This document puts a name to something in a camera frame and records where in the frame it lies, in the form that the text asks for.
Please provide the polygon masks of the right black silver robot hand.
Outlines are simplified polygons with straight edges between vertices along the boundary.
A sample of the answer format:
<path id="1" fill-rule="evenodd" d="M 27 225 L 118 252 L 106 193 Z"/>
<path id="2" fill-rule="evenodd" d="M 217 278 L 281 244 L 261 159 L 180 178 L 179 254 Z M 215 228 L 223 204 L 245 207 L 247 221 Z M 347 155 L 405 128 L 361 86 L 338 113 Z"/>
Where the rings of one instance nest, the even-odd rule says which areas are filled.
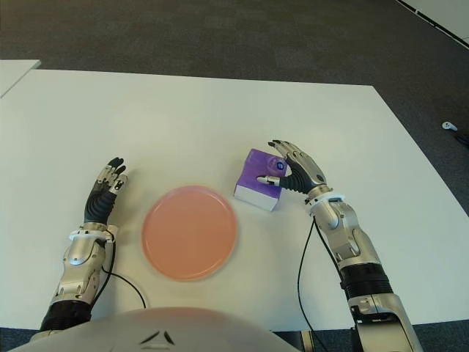
<path id="1" fill-rule="evenodd" d="M 256 177 L 258 182 L 301 194 L 308 194 L 313 188 L 327 183 L 325 175 L 312 157 L 293 143 L 274 139 L 268 145 L 280 152 L 291 174 L 283 177 L 259 175 Z"/>

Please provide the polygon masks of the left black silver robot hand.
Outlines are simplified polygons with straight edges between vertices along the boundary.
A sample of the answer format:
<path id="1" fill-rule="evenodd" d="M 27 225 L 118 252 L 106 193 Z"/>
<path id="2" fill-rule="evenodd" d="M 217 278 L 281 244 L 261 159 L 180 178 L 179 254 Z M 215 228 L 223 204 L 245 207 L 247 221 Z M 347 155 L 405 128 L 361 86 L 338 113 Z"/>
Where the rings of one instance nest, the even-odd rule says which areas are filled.
<path id="1" fill-rule="evenodd" d="M 85 204 L 84 223 L 108 223 L 117 195 L 128 179 L 124 162 L 123 158 L 113 158 L 97 176 Z"/>

